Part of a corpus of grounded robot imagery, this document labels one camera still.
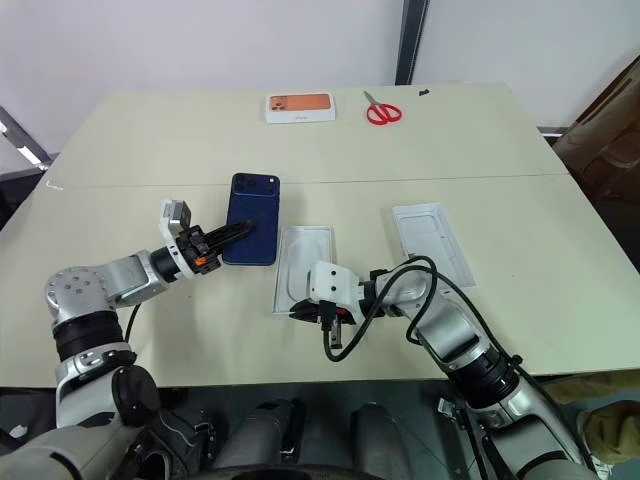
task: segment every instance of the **red scissors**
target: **red scissors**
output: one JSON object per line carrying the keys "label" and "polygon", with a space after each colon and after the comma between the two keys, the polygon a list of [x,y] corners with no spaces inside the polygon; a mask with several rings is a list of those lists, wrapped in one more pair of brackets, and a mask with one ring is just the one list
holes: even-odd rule
{"label": "red scissors", "polygon": [[374,125],[386,125],[387,123],[397,122],[402,118],[402,111],[398,107],[388,103],[380,103],[368,92],[364,92],[364,96],[367,97],[371,104],[367,108],[367,120]]}

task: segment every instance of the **blue smartphone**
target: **blue smartphone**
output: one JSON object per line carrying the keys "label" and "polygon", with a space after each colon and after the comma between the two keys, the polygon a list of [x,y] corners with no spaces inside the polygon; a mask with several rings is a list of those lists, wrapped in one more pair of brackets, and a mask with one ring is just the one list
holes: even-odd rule
{"label": "blue smartphone", "polygon": [[224,247],[229,265],[273,265],[278,249],[280,179],[275,175],[236,173],[231,179],[227,225],[253,220],[255,227],[243,239]]}

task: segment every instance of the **white plastic tray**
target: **white plastic tray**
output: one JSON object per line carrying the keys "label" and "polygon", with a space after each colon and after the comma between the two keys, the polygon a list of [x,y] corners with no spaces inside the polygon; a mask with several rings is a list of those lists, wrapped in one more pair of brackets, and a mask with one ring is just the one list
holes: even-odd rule
{"label": "white plastic tray", "polygon": [[440,203],[393,207],[393,217],[407,257],[427,255],[459,287],[476,286]]}
{"label": "white plastic tray", "polygon": [[280,233],[273,313],[289,313],[307,298],[307,276],[319,261],[331,262],[330,227],[286,227]]}

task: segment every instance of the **scissor handle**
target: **scissor handle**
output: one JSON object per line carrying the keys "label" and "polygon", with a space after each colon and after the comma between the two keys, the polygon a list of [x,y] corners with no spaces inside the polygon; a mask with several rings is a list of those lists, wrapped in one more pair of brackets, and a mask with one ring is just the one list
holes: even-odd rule
{"label": "scissor handle", "polygon": [[397,122],[402,118],[402,111],[388,103],[380,103],[371,105],[367,108],[367,120],[374,125],[386,125],[387,123]]}

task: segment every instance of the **orange phone image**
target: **orange phone image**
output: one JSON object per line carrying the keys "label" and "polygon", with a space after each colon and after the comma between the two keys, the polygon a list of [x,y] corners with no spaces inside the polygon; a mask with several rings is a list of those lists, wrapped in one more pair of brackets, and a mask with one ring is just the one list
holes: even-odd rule
{"label": "orange phone image", "polygon": [[300,110],[327,110],[331,108],[331,100],[326,93],[310,93],[301,95],[283,95],[270,97],[269,109],[273,112]]}

